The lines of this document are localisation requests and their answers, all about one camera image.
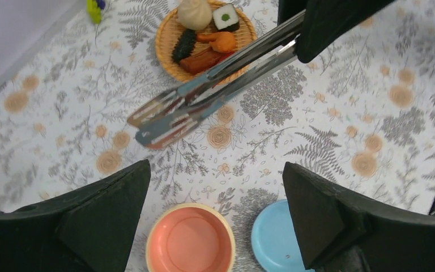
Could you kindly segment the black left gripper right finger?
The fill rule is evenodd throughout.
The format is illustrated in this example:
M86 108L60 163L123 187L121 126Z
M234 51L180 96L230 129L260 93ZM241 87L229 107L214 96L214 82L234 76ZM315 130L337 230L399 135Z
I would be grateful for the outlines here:
M435 216L376 201L287 162L282 174L305 268L435 271Z

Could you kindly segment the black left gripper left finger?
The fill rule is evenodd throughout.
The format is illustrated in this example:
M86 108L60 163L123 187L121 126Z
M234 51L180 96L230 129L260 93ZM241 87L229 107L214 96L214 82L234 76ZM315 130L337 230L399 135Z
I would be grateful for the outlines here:
M61 196L0 211L0 271L124 271L151 179L148 160Z

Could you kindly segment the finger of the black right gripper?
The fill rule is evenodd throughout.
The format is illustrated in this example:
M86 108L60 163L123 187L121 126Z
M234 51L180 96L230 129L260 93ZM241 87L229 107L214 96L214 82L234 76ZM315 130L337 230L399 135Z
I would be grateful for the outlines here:
M393 0L280 0L278 24L305 11L296 56L309 63L338 37Z

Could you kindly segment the metal serving tongs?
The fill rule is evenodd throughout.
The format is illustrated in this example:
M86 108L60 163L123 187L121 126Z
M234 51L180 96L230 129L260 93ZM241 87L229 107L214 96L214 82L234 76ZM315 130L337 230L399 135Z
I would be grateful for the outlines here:
M296 59L296 39L301 32L304 11L256 39L223 62L187 83L173 87L142 105L128 119L137 128L135 140L154 150L165 148L195 130L206 118L242 91L272 75ZM283 42L287 45L202 99L208 90L258 60Z

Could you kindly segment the beige steamed bun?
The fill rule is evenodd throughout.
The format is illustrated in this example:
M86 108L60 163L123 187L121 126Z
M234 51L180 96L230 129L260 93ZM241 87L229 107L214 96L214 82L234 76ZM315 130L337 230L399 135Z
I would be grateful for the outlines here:
M201 31L212 20L212 9L207 0L183 0L177 6L177 21L187 29Z

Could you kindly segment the dark sea cucumber piece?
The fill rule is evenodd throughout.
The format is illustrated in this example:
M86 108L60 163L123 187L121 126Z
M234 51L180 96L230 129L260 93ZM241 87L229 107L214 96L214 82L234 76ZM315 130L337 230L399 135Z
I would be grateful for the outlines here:
M172 52L172 60L179 63L181 60L191 56L197 42L197 33L192 29L185 29L179 37Z

